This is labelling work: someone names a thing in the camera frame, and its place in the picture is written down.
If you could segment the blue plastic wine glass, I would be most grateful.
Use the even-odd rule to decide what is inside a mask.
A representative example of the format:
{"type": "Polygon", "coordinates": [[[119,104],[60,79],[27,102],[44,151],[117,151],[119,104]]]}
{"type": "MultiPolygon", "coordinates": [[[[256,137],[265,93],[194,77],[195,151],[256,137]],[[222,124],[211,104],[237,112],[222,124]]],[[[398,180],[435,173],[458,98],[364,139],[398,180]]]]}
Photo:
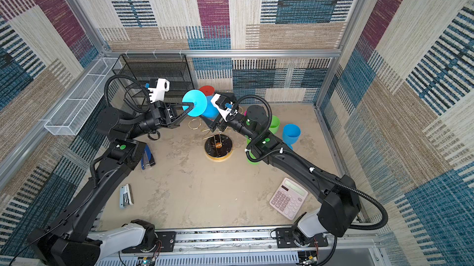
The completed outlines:
{"type": "Polygon", "coordinates": [[[293,145],[298,141],[301,136],[301,129],[295,124],[287,124],[283,128],[283,142],[293,149],[293,145]]]}
{"type": "Polygon", "coordinates": [[[203,115],[213,120],[218,116],[218,110],[212,105],[211,99],[211,96],[206,96],[202,91],[193,89],[184,95],[182,102],[193,104],[193,109],[188,113],[188,116],[199,117],[203,115]]]}

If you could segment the red plastic wine glass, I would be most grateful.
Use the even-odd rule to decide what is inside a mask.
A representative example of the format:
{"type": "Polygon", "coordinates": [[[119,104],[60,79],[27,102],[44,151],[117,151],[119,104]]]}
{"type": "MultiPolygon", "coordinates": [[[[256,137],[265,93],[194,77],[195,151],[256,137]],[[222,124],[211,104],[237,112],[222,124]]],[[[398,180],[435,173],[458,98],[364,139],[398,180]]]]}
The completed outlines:
{"type": "Polygon", "coordinates": [[[200,92],[202,92],[206,97],[213,96],[215,93],[215,88],[210,85],[200,87],[200,92]]]}

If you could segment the green plastic wine glass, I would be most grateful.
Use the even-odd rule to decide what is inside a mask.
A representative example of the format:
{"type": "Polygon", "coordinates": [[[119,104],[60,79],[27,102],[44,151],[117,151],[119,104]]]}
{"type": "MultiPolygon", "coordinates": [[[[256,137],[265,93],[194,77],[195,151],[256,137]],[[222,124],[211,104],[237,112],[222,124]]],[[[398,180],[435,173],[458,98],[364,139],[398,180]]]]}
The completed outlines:
{"type": "Polygon", "coordinates": [[[279,119],[277,116],[273,115],[273,116],[272,116],[272,121],[271,121],[271,124],[270,124],[270,128],[269,128],[269,131],[270,131],[272,134],[276,134],[277,131],[279,130],[280,124],[281,124],[280,119],[279,119]]]}
{"type": "MultiPolygon", "coordinates": [[[[246,136],[246,144],[248,145],[250,142],[251,142],[251,140],[246,136]]],[[[256,159],[256,157],[252,154],[251,151],[249,151],[249,155],[252,159],[256,159]]],[[[259,164],[259,162],[253,162],[253,161],[249,160],[248,158],[247,158],[247,161],[251,165],[258,165],[259,164]]]]}

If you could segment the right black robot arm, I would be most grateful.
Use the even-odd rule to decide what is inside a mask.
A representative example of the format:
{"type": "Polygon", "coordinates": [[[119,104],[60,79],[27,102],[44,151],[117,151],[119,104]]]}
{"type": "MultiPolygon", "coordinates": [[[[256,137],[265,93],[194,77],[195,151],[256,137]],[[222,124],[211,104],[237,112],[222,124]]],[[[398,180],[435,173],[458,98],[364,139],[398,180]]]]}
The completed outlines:
{"type": "Polygon", "coordinates": [[[263,161],[286,172],[321,204],[318,211],[304,214],[293,224],[293,238],[298,246],[307,246],[314,236],[321,233],[341,238],[349,229],[378,230],[388,223],[389,216],[384,206],[357,189],[351,177],[337,177],[318,168],[270,131],[273,113],[265,99],[254,94],[238,99],[232,93],[215,93],[211,103],[219,112],[211,123],[211,130],[231,128],[247,137],[250,142],[245,153],[249,161],[263,161]],[[354,223],[362,199],[380,211],[381,220],[376,224],[354,223]]]}

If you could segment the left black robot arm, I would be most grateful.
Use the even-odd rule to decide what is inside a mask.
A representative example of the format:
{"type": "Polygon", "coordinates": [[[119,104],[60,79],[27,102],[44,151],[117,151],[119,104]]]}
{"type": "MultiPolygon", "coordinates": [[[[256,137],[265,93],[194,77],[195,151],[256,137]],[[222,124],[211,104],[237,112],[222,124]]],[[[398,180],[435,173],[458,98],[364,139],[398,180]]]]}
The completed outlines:
{"type": "Polygon", "coordinates": [[[132,115],[108,105],[98,116],[97,131],[107,136],[110,145],[103,155],[89,165],[91,177],[77,196],[46,229],[36,229],[28,236],[29,247],[47,266],[93,266],[101,259],[130,247],[155,251],[158,238],[153,224],[134,220],[104,236],[91,237],[89,232],[101,209],[117,187],[141,162],[146,143],[142,135],[151,136],[160,128],[176,128],[195,109],[192,102],[165,103],[159,98],[169,89],[168,81],[158,79],[155,87],[145,87],[127,75],[114,75],[104,86],[116,79],[130,81],[129,87],[143,92],[148,105],[132,104],[132,115]]]}

